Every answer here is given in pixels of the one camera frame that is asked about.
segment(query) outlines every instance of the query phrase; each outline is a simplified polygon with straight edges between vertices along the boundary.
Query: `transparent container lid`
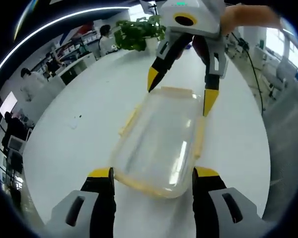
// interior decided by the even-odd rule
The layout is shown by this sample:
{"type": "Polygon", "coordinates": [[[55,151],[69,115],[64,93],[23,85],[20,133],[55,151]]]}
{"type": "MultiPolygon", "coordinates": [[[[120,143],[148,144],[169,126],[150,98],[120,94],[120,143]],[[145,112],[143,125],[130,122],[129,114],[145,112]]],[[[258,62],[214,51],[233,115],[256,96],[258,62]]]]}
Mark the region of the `transparent container lid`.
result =
{"type": "Polygon", "coordinates": [[[127,121],[111,155],[115,179],[156,196],[182,195],[200,157],[202,110],[201,97],[191,90],[152,90],[127,121]]]}

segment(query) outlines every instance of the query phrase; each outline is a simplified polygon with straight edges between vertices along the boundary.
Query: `green leaves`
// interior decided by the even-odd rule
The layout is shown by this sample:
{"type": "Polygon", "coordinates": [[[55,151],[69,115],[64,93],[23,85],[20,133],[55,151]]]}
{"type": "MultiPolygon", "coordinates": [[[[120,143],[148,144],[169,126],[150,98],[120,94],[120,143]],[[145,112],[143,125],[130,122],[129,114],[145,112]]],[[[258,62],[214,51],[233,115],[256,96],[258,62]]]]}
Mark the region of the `green leaves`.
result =
{"type": "Polygon", "coordinates": [[[161,17],[154,15],[146,19],[138,18],[134,21],[117,21],[116,26],[120,30],[114,33],[116,44],[125,50],[144,51],[146,49],[146,38],[157,37],[158,40],[164,39],[165,27],[160,25],[161,17]]]}

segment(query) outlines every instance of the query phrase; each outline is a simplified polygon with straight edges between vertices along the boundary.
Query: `black circular hole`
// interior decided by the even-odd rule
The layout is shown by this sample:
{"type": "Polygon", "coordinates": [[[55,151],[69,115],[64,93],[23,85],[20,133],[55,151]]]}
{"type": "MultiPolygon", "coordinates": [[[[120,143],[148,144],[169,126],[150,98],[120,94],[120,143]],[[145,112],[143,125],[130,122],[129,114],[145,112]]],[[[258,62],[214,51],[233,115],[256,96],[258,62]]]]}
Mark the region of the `black circular hole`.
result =
{"type": "Polygon", "coordinates": [[[176,16],[175,21],[182,26],[193,26],[194,22],[185,16],[176,16]]]}

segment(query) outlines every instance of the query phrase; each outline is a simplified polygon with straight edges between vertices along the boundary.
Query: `ceiling light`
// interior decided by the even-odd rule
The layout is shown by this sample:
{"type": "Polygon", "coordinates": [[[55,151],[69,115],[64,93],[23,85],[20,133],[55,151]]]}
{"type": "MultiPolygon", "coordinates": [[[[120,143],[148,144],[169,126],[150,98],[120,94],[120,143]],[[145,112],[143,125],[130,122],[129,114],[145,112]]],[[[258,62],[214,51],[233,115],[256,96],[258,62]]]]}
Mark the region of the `ceiling light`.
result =
{"type": "Polygon", "coordinates": [[[66,16],[62,16],[61,18],[58,18],[54,21],[49,22],[48,24],[41,26],[39,29],[37,29],[36,31],[32,32],[30,35],[28,35],[27,37],[25,37],[19,44],[17,44],[12,51],[9,52],[9,54],[7,54],[7,56],[2,60],[2,62],[0,63],[0,69],[3,67],[4,63],[11,57],[11,55],[17,50],[19,49],[27,40],[29,40],[31,37],[33,37],[34,35],[36,35],[37,33],[39,33],[40,31],[44,30],[45,28],[59,22],[62,21],[66,18],[72,17],[72,16],[77,16],[77,15],[81,15],[87,12],[92,12],[92,11],[101,11],[101,10],[115,10],[115,9],[129,9],[129,7],[124,7],[124,6],[109,6],[109,7],[99,7],[99,8],[92,8],[92,9],[87,9],[87,10],[83,10],[83,11],[78,11],[66,16]]]}

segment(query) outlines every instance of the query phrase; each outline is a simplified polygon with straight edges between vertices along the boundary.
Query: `white lab coat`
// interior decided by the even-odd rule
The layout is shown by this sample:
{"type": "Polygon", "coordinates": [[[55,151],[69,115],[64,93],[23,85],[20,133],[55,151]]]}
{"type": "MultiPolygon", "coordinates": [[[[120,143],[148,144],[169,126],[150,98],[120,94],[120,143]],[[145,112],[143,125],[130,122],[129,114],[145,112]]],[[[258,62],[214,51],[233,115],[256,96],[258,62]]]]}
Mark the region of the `white lab coat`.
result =
{"type": "Polygon", "coordinates": [[[31,72],[31,75],[25,75],[21,85],[21,92],[26,101],[32,101],[38,91],[46,84],[47,79],[38,72],[31,72]]]}
{"type": "Polygon", "coordinates": [[[112,45],[115,44],[114,38],[103,36],[99,41],[100,55],[105,56],[107,52],[112,52],[112,45]]]}

